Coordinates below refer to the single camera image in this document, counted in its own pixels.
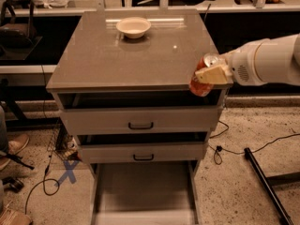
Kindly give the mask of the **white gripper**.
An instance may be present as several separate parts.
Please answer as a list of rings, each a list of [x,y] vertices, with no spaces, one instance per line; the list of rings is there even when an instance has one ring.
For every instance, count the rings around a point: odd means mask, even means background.
[[[227,65],[214,65],[195,72],[200,83],[227,84],[233,79],[243,86],[266,84],[255,66],[256,53],[268,38],[250,41],[241,47],[222,54]]]

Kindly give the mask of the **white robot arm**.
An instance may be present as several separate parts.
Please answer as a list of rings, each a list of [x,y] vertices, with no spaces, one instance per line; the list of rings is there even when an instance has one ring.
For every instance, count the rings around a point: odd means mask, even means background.
[[[204,68],[195,71],[200,83],[300,85],[300,35],[251,41],[223,54],[207,53],[203,61]]]

